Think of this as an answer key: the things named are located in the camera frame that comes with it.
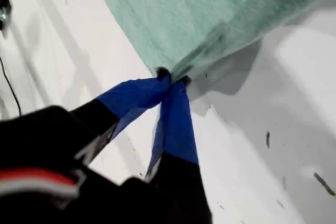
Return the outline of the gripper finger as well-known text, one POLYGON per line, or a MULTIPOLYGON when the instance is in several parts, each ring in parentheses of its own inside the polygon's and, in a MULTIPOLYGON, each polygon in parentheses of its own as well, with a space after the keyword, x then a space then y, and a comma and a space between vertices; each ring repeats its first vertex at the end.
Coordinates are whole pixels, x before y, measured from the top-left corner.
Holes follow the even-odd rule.
POLYGON ((198 161, 187 95, 190 78, 162 100, 146 178, 168 216, 166 223, 212 223, 198 161))
POLYGON ((170 86, 170 72, 159 67, 155 78, 122 82, 71 113, 98 136, 108 133, 112 140, 146 110, 161 103, 170 86))

